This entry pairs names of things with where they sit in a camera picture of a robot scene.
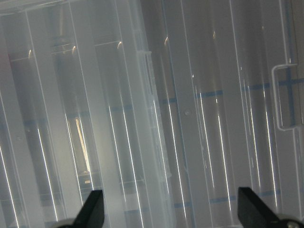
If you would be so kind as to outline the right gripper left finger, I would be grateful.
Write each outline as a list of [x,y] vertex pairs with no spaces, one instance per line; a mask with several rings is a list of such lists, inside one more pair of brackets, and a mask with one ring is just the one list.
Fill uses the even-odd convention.
[[89,194],[71,227],[102,227],[105,219],[104,196],[102,190]]

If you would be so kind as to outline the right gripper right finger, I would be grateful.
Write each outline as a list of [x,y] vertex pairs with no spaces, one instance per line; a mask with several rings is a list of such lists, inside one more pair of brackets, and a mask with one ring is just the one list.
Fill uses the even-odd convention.
[[242,226],[278,226],[278,216],[250,187],[239,187],[237,215]]

